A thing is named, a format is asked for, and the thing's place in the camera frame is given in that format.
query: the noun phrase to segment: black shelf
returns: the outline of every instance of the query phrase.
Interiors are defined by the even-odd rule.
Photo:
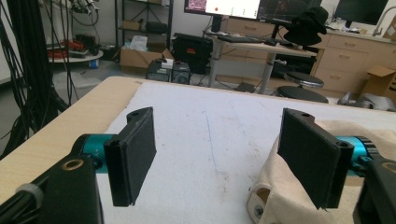
[[[123,22],[125,20],[125,3],[128,4],[144,4],[145,7],[140,10],[137,14],[135,14],[133,16],[133,18],[131,19],[131,21],[134,21],[136,18],[138,18],[140,15],[142,15],[143,13],[146,13],[146,22],[149,21],[149,14],[153,15],[156,21],[161,21],[157,15],[155,14],[155,12],[152,10],[151,7],[168,7],[168,21],[167,21],[167,32],[165,34],[154,34],[154,33],[150,33],[147,31],[139,31],[139,30],[132,30],[132,29],[125,29],[123,28],[120,24],[119,24],[119,12],[118,12],[118,1],[116,0],[116,46],[119,47],[119,31],[121,31],[122,33],[122,44],[125,42],[125,32],[138,32],[141,34],[145,34],[146,36],[149,35],[164,35],[166,37],[166,47],[170,48],[171,45],[171,34],[172,34],[172,15],[173,15],[173,1],[174,0],[169,0],[169,6],[163,6],[159,3],[152,3],[152,2],[143,2],[143,1],[138,1],[138,0],[121,0],[121,18],[120,21]]]

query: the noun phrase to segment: shelving rack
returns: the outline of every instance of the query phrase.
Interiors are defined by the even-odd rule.
[[[149,14],[153,15],[154,18],[157,21],[161,21],[157,15],[155,14],[155,12],[152,10],[152,7],[162,7],[163,5],[159,4],[159,3],[155,3],[155,2],[150,2],[148,1],[139,1],[139,0],[121,0],[120,3],[120,7],[121,7],[121,15],[119,13],[119,1],[120,0],[116,0],[115,2],[115,16],[116,16],[116,46],[117,48],[120,47],[120,43],[119,43],[119,31],[121,31],[122,33],[122,43],[123,44],[125,42],[125,33],[126,32],[141,32],[141,31],[135,31],[135,30],[129,30],[129,29],[124,29],[122,28],[122,26],[120,25],[120,22],[123,22],[125,20],[125,3],[129,2],[129,3],[136,3],[136,4],[144,4],[145,7],[138,12],[133,18],[132,20],[136,19],[137,17],[139,17],[142,13],[146,13],[146,22],[149,21]],[[169,0],[169,5],[165,6],[168,7],[168,20],[167,20],[167,25],[168,25],[168,30],[166,32],[166,47],[170,48],[171,45],[171,34],[172,34],[172,17],[173,17],[173,3],[174,0]]]

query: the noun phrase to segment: standing desk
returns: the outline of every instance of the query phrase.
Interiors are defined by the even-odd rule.
[[[67,155],[81,134],[117,133],[127,113],[146,106],[154,108],[157,155],[136,206],[113,207],[107,176],[97,176],[106,223],[252,223],[248,188],[284,107],[396,132],[389,112],[110,77],[0,161],[0,203]]]
[[[243,76],[245,73],[248,73],[248,71],[251,69],[251,66],[246,66],[243,67],[242,69],[245,69],[245,71],[241,72],[241,63],[227,63],[226,65],[221,64],[221,46],[222,45],[227,45],[231,49],[247,49],[247,50],[257,50],[257,51],[262,51],[262,52],[267,52],[268,53],[268,58],[267,58],[267,63],[264,67],[264,70],[262,72],[262,84],[260,85],[259,89],[259,94],[264,94],[265,89],[268,86],[269,79],[271,77],[271,73],[274,67],[274,62],[276,59],[276,55],[279,54],[285,54],[285,55],[290,55],[290,56],[300,56],[300,57],[311,57],[311,56],[317,56],[316,53],[306,51],[303,49],[289,49],[284,46],[276,45],[276,46],[269,46],[265,44],[250,44],[250,43],[228,43],[222,40],[218,40],[216,38],[213,38],[213,51],[212,51],[212,59],[211,59],[211,69],[210,69],[210,77],[209,77],[209,83],[208,87],[213,87],[215,80],[216,80],[216,75],[217,74],[222,74],[222,75],[238,75],[238,76]]]

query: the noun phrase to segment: keyboard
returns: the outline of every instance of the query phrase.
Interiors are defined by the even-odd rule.
[[[246,37],[246,36],[218,36],[219,40],[230,43],[262,43],[260,39]]]

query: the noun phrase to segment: drawer handle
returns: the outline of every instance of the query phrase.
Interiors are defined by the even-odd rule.
[[[331,79],[341,79],[341,76],[336,76],[336,75],[330,75]]]
[[[340,54],[339,56],[340,56],[340,58],[343,58],[343,59],[349,59],[350,58],[349,55],[345,55],[345,54]]]
[[[346,42],[346,45],[347,45],[347,46],[350,46],[350,47],[355,47],[355,46],[356,46],[355,43],[350,43],[350,42]]]
[[[257,27],[253,27],[253,26],[247,26],[247,25],[245,25],[245,28],[246,28],[247,30],[257,30]]]

